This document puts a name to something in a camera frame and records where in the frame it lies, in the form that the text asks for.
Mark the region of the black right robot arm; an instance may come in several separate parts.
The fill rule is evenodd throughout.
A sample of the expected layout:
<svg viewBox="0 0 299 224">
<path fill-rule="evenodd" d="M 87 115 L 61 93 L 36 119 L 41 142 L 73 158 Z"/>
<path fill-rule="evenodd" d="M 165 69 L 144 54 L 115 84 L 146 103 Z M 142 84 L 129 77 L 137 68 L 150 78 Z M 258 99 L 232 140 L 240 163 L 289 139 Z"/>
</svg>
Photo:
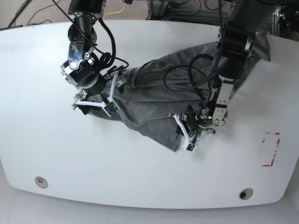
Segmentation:
<svg viewBox="0 0 299 224">
<path fill-rule="evenodd" d="M 126 82 L 123 72 L 128 65 L 114 66 L 116 43 L 112 32 L 103 22 L 104 0 L 73 0 L 66 17 L 71 15 L 72 25 L 68 30 L 70 40 L 68 60 L 61 66 L 65 80 L 79 92 L 74 97 L 73 109 L 79 108 L 84 114 L 92 110 L 103 111 L 111 116 L 119 110 L 114 100 L 115 90 L 123 91 Z M 97 35 L 93 26 L 96 22 L 107 32 L 112 52 L 95 54 Z"/>
</svg>

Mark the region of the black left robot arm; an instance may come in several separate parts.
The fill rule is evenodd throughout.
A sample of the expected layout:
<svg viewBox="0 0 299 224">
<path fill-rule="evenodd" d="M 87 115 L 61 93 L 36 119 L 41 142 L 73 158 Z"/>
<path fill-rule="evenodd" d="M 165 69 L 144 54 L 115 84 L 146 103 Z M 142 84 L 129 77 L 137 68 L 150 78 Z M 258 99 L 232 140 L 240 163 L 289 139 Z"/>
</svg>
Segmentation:
<svg viewBox="0 0 299 224">
<path fill-rule="evenodd" d="M 236 80 L 243 77 L 246 61 L 252 49 L 255 33 L 278 7 L 277 0 L 239 0 L 227 22 L 219 11 L 220 33 L 214 57 L 206 54 L 195 56 L 187 67 L 190 91 L 203 100 L 198 112 L 191 106 L 186 112 L 170 114 L 184 135 L 184 149 L 193 152 L 200 140 L 214 133 L 214 127 L 223 126 L 228 116 L 228 103 L 234 94 Z M 201 58 L 212 60 L 211 72 L 200 83 L 192 76 L 193 64 Z"/>
</svg>

